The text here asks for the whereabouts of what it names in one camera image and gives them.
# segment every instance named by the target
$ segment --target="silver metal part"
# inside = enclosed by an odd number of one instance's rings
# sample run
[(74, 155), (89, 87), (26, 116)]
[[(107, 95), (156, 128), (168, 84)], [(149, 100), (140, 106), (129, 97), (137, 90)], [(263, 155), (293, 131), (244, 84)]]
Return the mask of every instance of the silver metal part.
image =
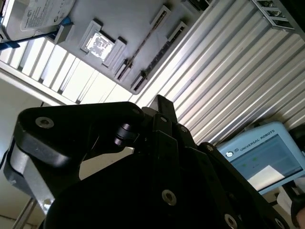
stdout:
[(124, 74), (120, 78), (117, 78), (117, 80), (123, 81), (128, 76), (131, 70), (132, 70), (132, 65), (130, 65), (127, 68), (127, 70), (124, 72)]
[(20, 174), (23, 174), (30, 157), (23, 153), (15, 144), (10, 156), (10, 165)]
[(177, 198), (171, 190), (163, 190), (162, 199), (170, 206), (175, 206), (177, 204)]
[(280, 226), (281, 229), (285, 229), (285, 226), (279, 219), (275, 218), (275, 221), (276, 221), (277, 225)]
[(126, 67), (126, 64), (127, 64), (127, 61), (124, 60), (124, 61), (121, 63), (120, 67), (118, 68), (118, 71), (116, 71), (116, 69), (114, 69), (114, 71), (116, 72), (116, 73), (115, 73), (115, 78), (116, 78), (116, 79), (119, 78), (120, 74), (123, 72), (124, 68)]
[(106, 57), (105, 61), (103, 62), (103, 65), (107, 66), (109, 69), (112, 69), (114, 64), (121, 58), (125, 47), (126, 41), (119, 37), (115, 41), (114, 47), (109, 53), (109, 55)]
[[(288, 19), (284, 15), (282, 15), (282, 13), (281, 13), (279, 8), (277, 8), (275, 6), (273, 6), (273, 7), (263, 7), (260, 4), (259, 0), (252, 0), (252, 2), (258, 7), (258, 9), (262, 12), (264, 17), (268, 19), (268, 21), (270, 22), (270, 24), (272, 26), (278, 27), (278, 28), (286, 28), (286, 29), (288, 29), (290, 31), (295, 30), (292, 26), (290, 26), (290, 27), (282, 26), (282, 25), (278, 25), (276, 23), (277, 21), (287, 21), (288, 22)], [(277, 12), (279, 16), (270, 16), (269, 15), (270, 12)]]
[(206, 148), (207, 148), (210, 152), (213, 151), (213, 147), (211, 147), (211, 146), (209, 146), (209, 145), (207, 145)]
[(181, 22), (179, 23), (179, 25), (176, 27), (176, 29), (175, 29), (175, 30), (172, 32), (172, 34), (169, 36), (168, 41), (171, 42), (172, 39), (176, 36), (177, 32), (178, 32), (179, 30), (181, 30), (182, 28), (186, 28), (186, 27), (187, 27), (186, 24), (185, 24), (183, 21), (181, 21)]
[(30, 198), (18, 218), (16, 219), (12, 229), (23, 229), (27, 223), (30, 215), (32, 214), (34, 208), (36, 207), (37, 201), (34, 198)]
[(55, 198), (30, 157), (22, 152), (16, 144), (12, 151), (10, 164), (14, 170), (22, 174), (42, 211), (47, 214), (49, 208), (46, 207), (45, 200), (48, 199), (52, 203)]
[(181, 130), (185, 133), (187, 133), (187, 129), (184, 126), (181, 126)]
[(37, 126), (44, 128), (44, 129), (50, 129), (54, 126), (54, 122), (52, 119), (48, 117), (39, 117), (36, 118), (35, 123)]
[(224, 220), (230, 228), (237, 229), (237, 222), (235, 221), (235, 219), (231, 215), (225, 214), (224, 215)]
[(166, 7), (166, 6), (162, 6), (160, 11), (157, 13), (156, 17), (153, 19), (153, 21), (151, 22), (151, 25), (155, 25), (157, 23), (157, 21), (160, 21), (160, 18), (162, 17), (162, 15), (165, 14), (165, 16), (163, 17), (163, 19), (161, 20), (159, 26), (162, 26), (162, 24), (164, 24), (165, 20), (170, 16), (171, 11)]
[(46, 215), (50, 205), (55, 200), (55, 197), (48, 187), (49, 184), (46, 184), (44, 178), (31, 159), (27, 161), (25, 170), (23, 172), (23, 177), (31, 188), (31, 191), (37, 199), (37, 202), (39, 203), (43, 213)]
[(146, 85), (146, 82), (147, 82), (147, 76), (143, 72), (141, 72), (136, 78), (136, 80), (132, 83), (132, 87), (131, 87), (132, 91), (133, 92), (140, 91)]

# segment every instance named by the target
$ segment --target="bolt head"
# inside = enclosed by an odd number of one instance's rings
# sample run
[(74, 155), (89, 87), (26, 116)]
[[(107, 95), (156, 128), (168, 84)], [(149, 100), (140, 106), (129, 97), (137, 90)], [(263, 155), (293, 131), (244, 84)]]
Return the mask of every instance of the bolt head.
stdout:
[(181, 126), (181, 130), (185, 133), (187, 133), (187, 129), (184, 126)]
[(211, 147), (210, 145), (207, 145), (206, 148), (207, 148), (210, 152), (213, 151), (213, 147)]
[(45, 199), (42, 204), (43, 204), (44, 209), (49, 210), (49, 208), (51, 207), (52, 201), (50, 199)]
[(163, 190), (162, 199), (170, 206), (175, 206), (177, 204), (177, 198), (171, 190)]
[(50, 129), (54, 126), (54, 122), (48, 117), (38, 117), (36, 118), (35, 123), (37, 126), (44, 129)]
[(237, 229), (237, 222), (231, 215), (225, 214), (224, 215), (224, 220), (230, 228)]

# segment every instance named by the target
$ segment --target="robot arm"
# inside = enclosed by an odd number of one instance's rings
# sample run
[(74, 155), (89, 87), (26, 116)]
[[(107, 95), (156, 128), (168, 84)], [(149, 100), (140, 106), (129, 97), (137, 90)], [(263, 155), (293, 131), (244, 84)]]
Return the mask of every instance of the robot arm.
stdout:
[[(80, 181), (83, 160), (133, 154)], [(37, 199), (45, 229), (287, 229), (284, 219), (209, 143), (197, 146), (173, 103), (32, 108), (17, 120), (4, 173)]]

